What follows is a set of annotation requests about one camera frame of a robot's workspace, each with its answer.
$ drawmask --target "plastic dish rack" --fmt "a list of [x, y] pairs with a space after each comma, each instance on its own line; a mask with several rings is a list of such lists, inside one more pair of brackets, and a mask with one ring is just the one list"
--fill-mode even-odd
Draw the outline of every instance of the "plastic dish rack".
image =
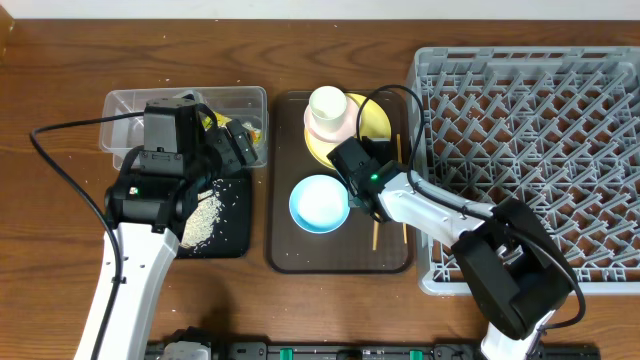
[[[639, 68], [640, 48], [420, 49], [417, 169], [470, 200], [525, 201], [586, 294], [639, 294]], [[470, 294], [449, 249], [426, 234], [417, 246], [424, 292]]]

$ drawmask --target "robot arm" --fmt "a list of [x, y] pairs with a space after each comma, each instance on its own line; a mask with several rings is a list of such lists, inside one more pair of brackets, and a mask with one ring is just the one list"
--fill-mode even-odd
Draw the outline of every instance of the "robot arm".
[[[380, 154], [377, 147], [375, 141], [352, 138], [328, 158], [356, 204], [369, 214], [409, 224], [451, 249], [480, 311], [491, 323], [482, 343], [485, 356], [525, 359], [536, 343], [534, 331], [573, 290], [556, 265], [561, 264], [577, 283], [536, 215], [517, 200], [498, 206], [469, 201], [429, 184], [415, 171], [407, 173], [394, 161], [380, 166], [369, 155]], [[526, 233], [531, 241], [518, 241], [507, 229]], [[500, 255], [519, 246], [522, 256], [505, 267]]]
[[[201, 114], [212, 121], [205, 131]], [[75, 359], [142, 359], [158, 295], [198, 193], [212, 180], [255, 162], [248, 132], [237, 120], [218, 128], [215, 114], [190, 99], [155, 99], [144, 112], [144, 146], [126, 156], [105, 197], [122, 262], [117, 296], [110, 300], [115, 255], [108, 234], [98, 287]], [[134, 161], [140, 166], [132, 170]], [[101, 332], [103, 316], [108, 325]]]

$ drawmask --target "blue bowl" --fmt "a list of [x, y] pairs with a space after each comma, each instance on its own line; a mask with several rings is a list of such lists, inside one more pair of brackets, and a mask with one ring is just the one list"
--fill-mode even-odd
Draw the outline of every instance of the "blue bowl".
[[347, 189], [331, 176], [309, 176], [293, 188], [289, 212], [293, 221], [310, 233], [331, 232], [349, 216]]

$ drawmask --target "yellow object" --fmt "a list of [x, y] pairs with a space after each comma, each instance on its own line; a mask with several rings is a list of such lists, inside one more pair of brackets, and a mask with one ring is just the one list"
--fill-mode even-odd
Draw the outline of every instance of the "yellow object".
[[[358, 94], [346, 94], [358, 107], [362, 105], [365, 96]], [[367, 136], [375, 139], [391, 139], [391, 123], [387, 114], [380, 105], [373, 100], [367, 101], [362, 110], [362, 123], [360, 124], [360, 136]]]
[[[358, 94], [346, 95], [358, 106], [360, 106], [365, 99], [364, 96]], [[367, 105], [365, 105], [364, 110], [362, 111], [360, 136], [367, 136], [376, 139], [391, 139], [391, 123], [389, 122], [389, 117], [384, 110], [382, 110], [380, 105], [373, 100], [367, 101]], [[309, 148], [311, 155], [318, 160], [320, 164], [328, 167], [329, 169], [335, 170], [329, 159], [327, 159], [327, 154], [335, 149], [338, 144], [318, 140], [313, 137], [307, 129], [304, 129], [304, 141], [307, 144], [307, 148]]]
[[[217, 113], [215, 111], [213, 113], [218, 119], [218, 126], [227, 126], [227, 123], [231, 121], [231, 118], [228, 118], [220, 113]], [[206, 119], [202, 120], [202, 126], [204, 126], [205, 130], [209, 130], [209, 128], [211, 127], [211, 118], [207, 116]], [[249, 130], [249, 134], [251, 134], [251, 140], [253, 141], [253, 144], [257, 144], [262, 137], [262, 131], [254, 129], [253, 126], [251, 126], [251, 124], [249, 123], [242, 124], [242, 126], [244, 126], [245, 129]]]

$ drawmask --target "wooden table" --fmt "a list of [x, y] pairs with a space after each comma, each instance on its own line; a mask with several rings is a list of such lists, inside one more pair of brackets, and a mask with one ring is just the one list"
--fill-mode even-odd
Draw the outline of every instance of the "wooden table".
[[[334, 84], [403, 83], [422, 46], [640, 45], [631, 22], [24, 21], [0, 67], [0, 358], [70, 358], [98, 278], [102, 229], [38, 158], [36, 126], [94, 118], [114, 89], [260, 85], [270, 97]], [[98, 127], [43, 137], [102, 202], [116, 171]], [[287, 276], [264, 260], [267, 171], [254, 174], [251, 249], [236, 260], [176, 261], [151, 333], [201, 326], [272, 341], [480, 340], [471, 297], [423, 294], [398, 276]], [[547, 343], [595, 343], [604, 359], [640, 357], [638, 298], [589, 297], [578, 326]], [[556, 319], [573, 316], [575, 299]]]

